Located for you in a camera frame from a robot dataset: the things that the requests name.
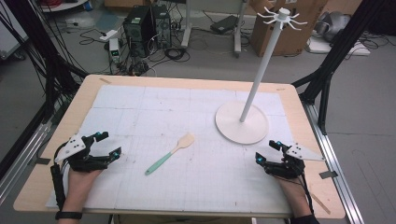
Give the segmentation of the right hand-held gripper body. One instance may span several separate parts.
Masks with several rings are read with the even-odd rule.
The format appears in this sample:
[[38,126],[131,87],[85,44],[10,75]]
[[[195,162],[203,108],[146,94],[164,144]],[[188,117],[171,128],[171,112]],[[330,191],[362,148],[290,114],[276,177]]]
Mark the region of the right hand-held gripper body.
[[264,172],[268,175],[287,179],[297,178],[304,173],[304,161],[325,161],[322,155],[299,143],[294,143],[291,146],[283,144],[281,152],[283,155],[281,162],[267,161],[262,165]]

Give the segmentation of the person's left hand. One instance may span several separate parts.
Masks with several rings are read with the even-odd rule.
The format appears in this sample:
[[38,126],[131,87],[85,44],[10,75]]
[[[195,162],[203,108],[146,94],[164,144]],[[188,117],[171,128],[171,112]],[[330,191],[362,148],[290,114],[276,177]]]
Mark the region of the person's left hand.
[[68,173],[68,191],[64,202],[64,212],[81,212],[88,199],[95,179],[101,170],[88,173],[76,172],[71,169]]

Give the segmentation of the white stand with hooks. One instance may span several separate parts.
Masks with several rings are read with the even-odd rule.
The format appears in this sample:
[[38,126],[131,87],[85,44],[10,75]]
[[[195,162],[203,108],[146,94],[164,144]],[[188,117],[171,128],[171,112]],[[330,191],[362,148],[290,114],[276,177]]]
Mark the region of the white stand with hooks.
[[290,11],[281,8],[278,12],[271,12],[264,8],[267,15],[258,14],[264,19],[265,24],[273,24],[274,29],[270,36],[266,50],[262,57],[257,75],[251,86],[247,100],[226,103],[219,107],[215,116],[215,123],[219,132],[228,140],[241,145],[253,145],[259,143],[269,133],[269,120],[266,115],[253,104],[256,93],[261,85],[263,75],[275,50],[276,43],[285,25],[291,29],[300,31],[294,24],[304,25],[296,21],[299,16],[290,15]]

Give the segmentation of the black sleeve cuff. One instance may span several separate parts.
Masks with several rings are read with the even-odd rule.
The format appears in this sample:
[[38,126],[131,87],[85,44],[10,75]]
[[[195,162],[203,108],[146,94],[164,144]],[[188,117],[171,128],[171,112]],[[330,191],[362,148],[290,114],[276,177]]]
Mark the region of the black sleeve cuff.
[[292,217],[290,224],[320,224],[314,215]]

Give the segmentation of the black wristband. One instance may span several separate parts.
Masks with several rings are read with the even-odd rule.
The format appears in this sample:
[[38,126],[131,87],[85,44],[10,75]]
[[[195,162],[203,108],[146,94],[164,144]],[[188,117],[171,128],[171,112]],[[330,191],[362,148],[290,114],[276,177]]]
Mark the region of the black wristband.
[[81,212],[64,212],[64,211],[58,211],[55,215],[55,219],[76,219],[80,220],[82,219],[82,213]]

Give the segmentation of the white grid mat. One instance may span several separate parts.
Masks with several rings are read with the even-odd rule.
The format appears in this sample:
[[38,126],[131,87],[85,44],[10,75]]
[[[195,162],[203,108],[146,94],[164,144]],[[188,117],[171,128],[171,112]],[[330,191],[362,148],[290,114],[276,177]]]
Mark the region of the white grid mat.
[[[256,152],[274,161],[281,158],[269,147],[270,140],[293,142],[279,95],[259,92],[253,101],[269,119],[269,133],[260,143],[235,144],[216,127],[218,108],[247,96],[244,91],[103,86],[78,131],[108,132],[107,139],[92,146],[92,155],[106,155],[118,147],[121,155],[96,179],[86,208],[252,217],[289,214],[279,185],[255,162]],[[194,135],[194,142],[145,175],[186,133]]]

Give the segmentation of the small device with green display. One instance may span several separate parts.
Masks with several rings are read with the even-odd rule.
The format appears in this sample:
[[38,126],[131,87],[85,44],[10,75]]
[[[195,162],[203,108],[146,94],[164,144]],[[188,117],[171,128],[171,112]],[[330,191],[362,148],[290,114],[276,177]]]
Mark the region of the small device with green display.
[[120,43],[117,38],[110,38],[108,42],[109,57],[113,63],[120,61]]

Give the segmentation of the brown cardboard box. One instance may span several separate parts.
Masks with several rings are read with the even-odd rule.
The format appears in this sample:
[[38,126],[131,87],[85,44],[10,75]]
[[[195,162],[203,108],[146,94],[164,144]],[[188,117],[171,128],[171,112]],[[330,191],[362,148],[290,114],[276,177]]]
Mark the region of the brown cardboard box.
[[[294,24],[295,29],[292,29],[285,24],[276,42],[273,55],[286,56],[298,55],[303,51],[327,2],[328,0],[249,0],[249,5],[257,15],[259,13],[266,15],[265,9],[278,12],[282,7],[288,9],[291,16],[298,14],[295,20],[302,22],[303,25]],[[256,17],[250,38],[250,45],[259,57],[264,54],[274,29],[273,24],[265,24],[265,21],[268,19],[259,15]]]

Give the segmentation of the flat white board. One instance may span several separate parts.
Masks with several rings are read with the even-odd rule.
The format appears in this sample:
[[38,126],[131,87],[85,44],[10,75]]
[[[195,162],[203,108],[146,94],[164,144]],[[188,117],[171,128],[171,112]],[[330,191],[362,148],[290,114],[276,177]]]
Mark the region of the flat white board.
[[[338,49],[335,45],[321,37],[311,36],[306,42],[306,50],[310,53],[327,54],[333,49]],[[369,56],[368,50],[360,41],[357,41],[347,53],[348,56]]]

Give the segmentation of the white metal stand leg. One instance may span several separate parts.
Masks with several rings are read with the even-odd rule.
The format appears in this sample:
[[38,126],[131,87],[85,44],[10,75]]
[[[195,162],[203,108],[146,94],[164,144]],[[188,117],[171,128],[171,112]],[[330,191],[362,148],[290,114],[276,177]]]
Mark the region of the white metal stand leg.
[[242,50],[242,42],[241,42],[241,29],[242,23],[245,16],[245,11],[248,6],[249,0],[241,0],[241,5],[239,8],[239,12],[237,14],[237,25],[233,32],[233,55],[238,58],[240,56]]
[[191,36],[191,0],[186,0],[186,26],[180,46],[186,49],[189,45]]

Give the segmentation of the flat black device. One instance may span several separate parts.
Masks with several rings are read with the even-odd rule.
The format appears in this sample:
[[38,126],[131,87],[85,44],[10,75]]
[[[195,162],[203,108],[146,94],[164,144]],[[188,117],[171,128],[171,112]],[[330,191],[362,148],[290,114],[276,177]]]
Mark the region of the flat black device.
[[217,21],[210,25],[210,29],[216,34],[225,34],[233,30],[238,22],[238,18],[234,15],[230,15],[220,21]]

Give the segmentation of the grey bag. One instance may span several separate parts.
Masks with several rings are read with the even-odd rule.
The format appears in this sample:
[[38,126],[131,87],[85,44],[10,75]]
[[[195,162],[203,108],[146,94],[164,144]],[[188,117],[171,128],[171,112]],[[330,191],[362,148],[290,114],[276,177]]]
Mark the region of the grey bag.
[[350,20],[349,15],[340,11],[326,11],[318,18],[314,30],[327,42],[333,42],[335,37],[347,27]]

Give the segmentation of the aluminium rail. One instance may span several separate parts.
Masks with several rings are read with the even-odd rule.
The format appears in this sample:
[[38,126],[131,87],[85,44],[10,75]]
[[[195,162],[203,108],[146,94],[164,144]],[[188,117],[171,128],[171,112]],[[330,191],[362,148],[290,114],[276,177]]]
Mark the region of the aluminium rail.
[[326,159],[328,170],[337,173],[332,177],[332,182],[346,212],[349,224],[365,224],[361,211],[353,197],[350,187],[345,178],[342,167],[332,148],[332,143],[327,134],[323,134],[318,126],[318,111],[313,105],[303,104],[307,118],[311,124],[314,135],[318,141],[319,148]]
[[45,141],[48,140],[51,129],[52,124],[50,122],[39,124],[29,136],[27,142],[22,145],[21,152],[16,160],[11,163],[5,176],[0,179],[0,206],[5,202],[28,164],[38,157],[38,151],[46,145]]

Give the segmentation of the green handled wooden spatula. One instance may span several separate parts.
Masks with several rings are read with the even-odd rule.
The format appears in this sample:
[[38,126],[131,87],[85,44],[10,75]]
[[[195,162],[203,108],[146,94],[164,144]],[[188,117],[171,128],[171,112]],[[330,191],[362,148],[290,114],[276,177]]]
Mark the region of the green handled wooden spatula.
[[161,167],[173,154],[175,154],[179,149],[189,147],[194,142],[194,135],[192,133],[186,133],[180,137],[177,141],[177,145],[174,149],[165,154],[162,158],[155,161],[146,171],[145,175],[150,175],[155,172],[159,167]]

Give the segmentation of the black metal frame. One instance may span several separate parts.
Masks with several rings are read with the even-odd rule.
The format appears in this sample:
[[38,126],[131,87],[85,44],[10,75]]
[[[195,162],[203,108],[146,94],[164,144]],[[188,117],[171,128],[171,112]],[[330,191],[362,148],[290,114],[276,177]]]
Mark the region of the black metal frame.
[[35,2],[36,0],[0,0],[0,8],[7,6],[9,10],[0,12],[0,22],[27,53],[38,77],[45,80],[45,83],[41,83],[45,101],[0,161],[0,180],[10,173],[11,166],[15,164],[38,126],[50,119],[55,111],[56,100],[77,92],[79,84],[72,75],[81,78],[88,75],[61,56],[45,29],[48,25]]
[[318,126],[323,134],[327,134],[326,117],[332,76],[347,56],[348,50],[358,41],[386,1],[362,0],[346,28],[334,43],[338,49],[331,50],[316,71],[291,83],[295,88],[307,84],[305,90],[299,94],[300,100],[307,105],[313,105],[317,96],[320,95]]

